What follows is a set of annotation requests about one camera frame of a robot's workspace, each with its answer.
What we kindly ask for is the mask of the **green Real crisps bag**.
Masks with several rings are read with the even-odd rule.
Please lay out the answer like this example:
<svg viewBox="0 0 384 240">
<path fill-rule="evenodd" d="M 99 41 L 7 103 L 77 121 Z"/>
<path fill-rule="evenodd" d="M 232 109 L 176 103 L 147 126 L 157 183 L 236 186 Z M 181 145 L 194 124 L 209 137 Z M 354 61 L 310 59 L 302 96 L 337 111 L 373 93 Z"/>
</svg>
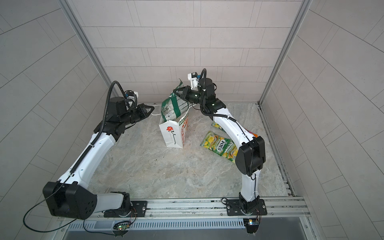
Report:
<svg viewBox="0 0 384 240">
<path fill-rule="evenodd" d="M 164 121 L 174 121 L 182 116 L 188 109 L 189 102 L 178 102 L 173 98 L 173 92 L 162 102 L 161 116 Z"/>
</svg>

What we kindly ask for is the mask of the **white floral paper bag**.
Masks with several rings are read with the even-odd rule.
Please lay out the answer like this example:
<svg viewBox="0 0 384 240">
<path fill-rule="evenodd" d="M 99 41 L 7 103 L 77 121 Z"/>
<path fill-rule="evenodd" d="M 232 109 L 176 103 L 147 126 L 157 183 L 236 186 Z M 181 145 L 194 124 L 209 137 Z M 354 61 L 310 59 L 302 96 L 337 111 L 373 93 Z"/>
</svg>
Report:
<svg viewBox="0 0 384 240">
<path fill-rule="evenodd" d="M 196 105 L 188 107 L 188 110 L 175 121 L 165 121 L 161 117 L 159 128 L 168 148 L 182 149 L 185 144 L 186 132 L 188 129 L 189 109 Z"/>
</svg>

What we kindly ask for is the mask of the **green Fox's candy packet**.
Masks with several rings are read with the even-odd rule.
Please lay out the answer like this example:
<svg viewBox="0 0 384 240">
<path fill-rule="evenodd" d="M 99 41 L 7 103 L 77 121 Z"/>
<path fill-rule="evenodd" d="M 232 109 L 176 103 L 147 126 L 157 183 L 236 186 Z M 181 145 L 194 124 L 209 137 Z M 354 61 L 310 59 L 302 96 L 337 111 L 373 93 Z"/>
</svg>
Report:
<svg viewBox="0 0 384 240">
<path fill-rule="evenodd" d="M 234 163 L 236 160 L 237 154 L 238 154 L 238 148 L 234 144 L 234 142 L 227 141 L 222 151 L 222 157 Z"/>
<path fill-rule="evenodd" d="M 230 139 L 216 135 L 213 132 L 208 132 L 200 146 L 222 156 L 230 143 Z"/>
<path fill-rule="evenodd" d="M 215 127 L 215 128 L 217 128 L 217 129 L 219 129 L 219 130 L 221 130 L 221 131 L 225 131 L 218 123 L 216 123 L 215 121 L 213 121 L 212 122 L 212 126 L 213 127 Z"/>
</svg>

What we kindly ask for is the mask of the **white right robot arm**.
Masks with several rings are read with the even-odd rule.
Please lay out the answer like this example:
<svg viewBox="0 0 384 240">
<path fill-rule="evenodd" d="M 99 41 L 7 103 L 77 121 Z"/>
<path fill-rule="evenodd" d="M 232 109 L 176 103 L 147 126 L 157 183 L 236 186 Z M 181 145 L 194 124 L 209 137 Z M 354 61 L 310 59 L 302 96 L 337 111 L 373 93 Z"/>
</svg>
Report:
<svg viewBox="0 0 384 240">
<path fill-rule="evenodd" d="M 239 206 L 245 215 L 261 216 L 263 206 L 258 184 L 263 164 L 266 162 L 265 141 L 255 137 L 238 123 L 226 105 L 216 97 L 216 85 L 211 79 L 200 79 L 197 86 L 174 89 L 173 93 L 182 100 L 200 105 L 203 115 L 219 124 L 238 149 L 235 164 L 242 174 L 242 189 Z"/>
</svg>

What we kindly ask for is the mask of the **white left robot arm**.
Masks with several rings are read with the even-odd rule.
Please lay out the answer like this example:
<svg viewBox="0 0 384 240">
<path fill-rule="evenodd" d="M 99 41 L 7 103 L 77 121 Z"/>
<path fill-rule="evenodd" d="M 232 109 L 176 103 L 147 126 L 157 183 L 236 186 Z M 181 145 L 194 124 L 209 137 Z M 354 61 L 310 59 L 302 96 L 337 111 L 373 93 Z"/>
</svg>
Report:
<svg viewBox="0 0 384 240">
<path fill-rule="evenodd" d="M 129 193 L 93 194 L 88 190 L 90 180 L 110 148 L 126 129 L 148 118 L 153 106 L 136 105 L 132 99 L 114 97 L 106 103 L 106 114 L 74 164 L 56 181 L 43 188 L 52 216 L 86 220 L 103 212 L 105 217 L 126 217 L 132 212 Z"/>
</svg>

